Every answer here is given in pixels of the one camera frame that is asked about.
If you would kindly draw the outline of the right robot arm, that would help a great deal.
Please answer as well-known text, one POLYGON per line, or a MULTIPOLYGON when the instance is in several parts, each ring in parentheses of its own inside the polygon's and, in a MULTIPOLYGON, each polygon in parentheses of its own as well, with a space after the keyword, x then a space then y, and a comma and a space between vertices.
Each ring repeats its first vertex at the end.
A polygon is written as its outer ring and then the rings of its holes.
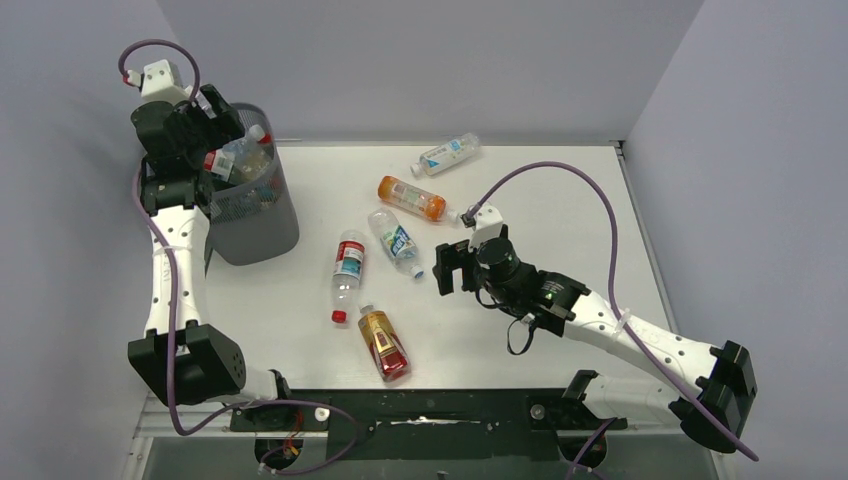
POLYGON ((691 340, 634 316, 577 280, 520 260, 506 232, 482 242, 437 246, 433 273, 441 295, 453 293, 455 271, 463 291, 486 292, 489 309, 526 326, 527 346, 546 331, 603 350, 653 377, 642 383, 578 372, 562 400, 572 425, 647 417, 678 425, 715 452, 755 456, 741 439, 758 393, 744 346, 691 340))

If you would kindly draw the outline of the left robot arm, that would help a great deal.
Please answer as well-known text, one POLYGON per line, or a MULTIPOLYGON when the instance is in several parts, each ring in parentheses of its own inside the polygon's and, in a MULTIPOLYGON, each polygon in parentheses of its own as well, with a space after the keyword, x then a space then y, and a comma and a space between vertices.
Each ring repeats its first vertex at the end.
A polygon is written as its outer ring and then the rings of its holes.
POLYGON ((151 233, 152 293, 141 338, 128 360, 165 405, 260 403, 286 393, 282 375, 251 366, 239 345, 210 322, 206 241, 213 183, 208 153, 244 135, 237 110, 211 84, 202 103, 154 100, 131 122, 145 154, 133 193, 151 233))

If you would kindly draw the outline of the clear bottle red white label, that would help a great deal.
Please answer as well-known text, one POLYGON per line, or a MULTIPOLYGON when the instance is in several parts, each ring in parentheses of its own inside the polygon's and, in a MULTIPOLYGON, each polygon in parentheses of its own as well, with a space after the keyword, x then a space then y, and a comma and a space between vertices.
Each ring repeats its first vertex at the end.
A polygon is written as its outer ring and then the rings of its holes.
POLYGON ((209 152, 203 162, 205 171, 231 185, 255 180, 266 166, 263 148, 253 140, 236 140, 209 152))

